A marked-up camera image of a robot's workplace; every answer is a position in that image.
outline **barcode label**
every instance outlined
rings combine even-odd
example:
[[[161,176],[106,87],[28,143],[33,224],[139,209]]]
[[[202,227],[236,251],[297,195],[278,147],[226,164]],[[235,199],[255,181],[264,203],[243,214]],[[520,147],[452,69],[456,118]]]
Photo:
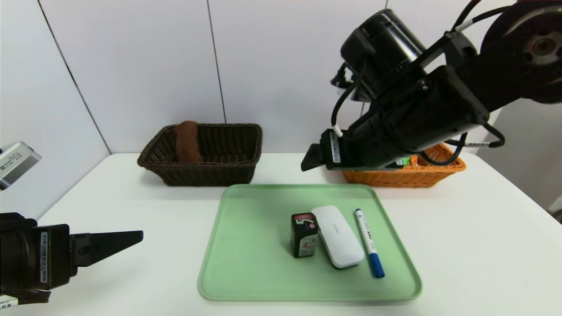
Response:
[[[342,162],[342,158],[339,155],[338,136],[333,132],[330,133],[330,141],[332,143],[332,161],[336,164],[340,164]]]
[[[17,306],[17,298],[8,295],[0,295],[0,309],[12,306]]]
[[[49,250],[49,233],[42,232],[41,233],[41,244],[39,245],[39,280],[41,283],[47,283],[47,275],[48,275],[48,250]]]
[[[299,257],[310,256],[312,254],[314,254],[314,250],[301,250],[298,252]]]

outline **wicker basket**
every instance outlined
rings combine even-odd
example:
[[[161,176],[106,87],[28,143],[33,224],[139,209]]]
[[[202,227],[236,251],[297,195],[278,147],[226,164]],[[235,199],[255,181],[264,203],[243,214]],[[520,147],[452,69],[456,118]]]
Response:
[[[164,127],[146,145],[138,165],[168,186],[227,187],[249,183],[261,155],[261,127],[256,124],[197,124],[203,162],[178,162],[175,125]]]
[[[451,150],[439,144],[425,151],[435,161],[445,161]],[[419,155],[410,158],[410,165],[396,171],[344,171],[349,183],[362,183],[371,187],[429,188],[453,173],[466,169],[466,164],[457,158],[448,166],[434,166]]]

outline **blue marker cap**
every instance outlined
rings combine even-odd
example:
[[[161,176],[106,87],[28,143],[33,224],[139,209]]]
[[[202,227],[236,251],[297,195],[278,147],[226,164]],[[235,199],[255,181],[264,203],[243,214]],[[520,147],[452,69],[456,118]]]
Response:
[[[369,258],[371,259],[371,270],[373,270],[375,278],[383,278],[384,270],[383,265],[380,263],[379,255],[369,254]]]

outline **orange wicker basket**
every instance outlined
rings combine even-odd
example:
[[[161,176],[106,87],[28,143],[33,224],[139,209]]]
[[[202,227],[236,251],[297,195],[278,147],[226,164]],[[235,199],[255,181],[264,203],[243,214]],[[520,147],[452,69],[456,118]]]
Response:
[[[439,144],[425,151],[435,161],[445,161],[452,151]],[[344,171],[349,183],[361,183],[371,187],[429,188],[453,173],[466,169],[466,164],[457,158],[448,166],[434,166],[419,155],[410,158],[410,165],[395,171]]]

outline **brown wicker basket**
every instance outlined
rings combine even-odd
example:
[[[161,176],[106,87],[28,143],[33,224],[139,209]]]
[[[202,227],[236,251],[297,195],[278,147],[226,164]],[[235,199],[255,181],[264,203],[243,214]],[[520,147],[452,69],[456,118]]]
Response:
[[[178,162],[175,125],[164,127],[146,145],[139,166],[156,173],[168,186],[227,187],[250,183],[261,155],[257,124],[197,124],[203,162]]]

